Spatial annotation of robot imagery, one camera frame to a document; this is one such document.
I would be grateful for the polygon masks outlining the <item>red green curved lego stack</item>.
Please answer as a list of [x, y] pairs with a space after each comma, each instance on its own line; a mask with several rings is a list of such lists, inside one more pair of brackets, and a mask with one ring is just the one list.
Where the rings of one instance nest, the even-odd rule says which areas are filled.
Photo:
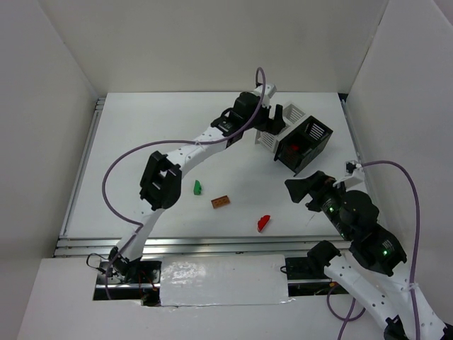
[[270, 215], [264, 215], [262, 216], [259, 221], [257, 222], [257, 231], [258, 233], [262, 233], [263, 230], [266, 228], [266, 226], [269, 224], [271, 221], [271, 216]]

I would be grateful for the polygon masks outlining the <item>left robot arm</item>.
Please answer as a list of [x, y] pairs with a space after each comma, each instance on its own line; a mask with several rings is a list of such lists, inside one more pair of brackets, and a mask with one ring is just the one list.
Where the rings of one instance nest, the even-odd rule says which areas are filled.
[[283, 129], [282, 109], [278, 108], [274, 117], [269, 116], [270, 99], [275, 92], [274, 85], [261, 84], [252, 91], [240, 93], [234, 105], [224, 110], [194, 140], [179, 140], [178, 149], [167, 154], [155, 151], [149, 156], [139, 182], [139, 197], [150, 205], [151, 212], [136, 221], [122, 216], [112, 205], [108, 206], [114, 215], [136, 227], [111, 249], [108, 270], [124, 281], [137, 276], [148, 236], [160, 216], [180, 198], [183, 177], [191, 169], [238, 142], [247, 130], [276, 135]]

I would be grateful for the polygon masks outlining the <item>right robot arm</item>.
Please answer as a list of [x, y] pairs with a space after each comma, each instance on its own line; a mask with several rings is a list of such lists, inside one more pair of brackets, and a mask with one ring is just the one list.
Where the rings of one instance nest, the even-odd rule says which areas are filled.
[[352, 257], [376, 285], [355, 270], [331, 242], [321, 241], [308, 254], [309, 267], [326, 275], [351, 294], [383, 331], [385, 339], [451, 339], [452, 325], [433, 311], [411, 277], [408, 257], [399, 240], [378, 223], [379, 209], [363, 191], [317, 171], [307, 178], [288, 179], [294, 203], [306, 196], [308, 210], [324, 213], [347, 242]]

